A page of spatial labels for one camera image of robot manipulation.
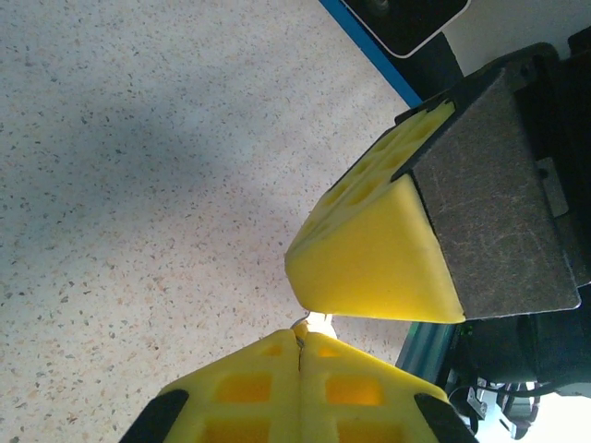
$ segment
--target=blue tape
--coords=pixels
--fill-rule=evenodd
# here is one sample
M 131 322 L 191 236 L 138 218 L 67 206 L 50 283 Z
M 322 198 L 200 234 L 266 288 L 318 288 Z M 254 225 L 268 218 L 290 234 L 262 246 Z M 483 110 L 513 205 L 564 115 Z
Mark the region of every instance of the blue tape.
M 320 2 L 409 107 L 414 108 L 423 102 L 340 0 Z

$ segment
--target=terrazzo floor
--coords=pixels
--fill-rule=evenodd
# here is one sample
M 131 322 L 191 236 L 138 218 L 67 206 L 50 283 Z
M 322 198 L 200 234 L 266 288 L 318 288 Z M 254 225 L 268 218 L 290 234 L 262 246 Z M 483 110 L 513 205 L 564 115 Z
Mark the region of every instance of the terrazzo floor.
M 117 441 L 303 316 L 283 253 L 405 109 L 317 0 L 0 6 L 0 441 Z M 408 325 L 337 318 L 394 362 Z

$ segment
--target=speckled floor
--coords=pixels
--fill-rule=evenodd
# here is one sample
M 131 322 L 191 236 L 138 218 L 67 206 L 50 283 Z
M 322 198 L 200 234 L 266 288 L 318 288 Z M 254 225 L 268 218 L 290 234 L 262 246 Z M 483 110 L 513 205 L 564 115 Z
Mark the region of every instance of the speckled floor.
M 8 0 L 0 440 L 117 441 L 303 310 L 283 252 L 405 105 L 316 0 Z M 337 318 L 395 361 L 407 325 Z

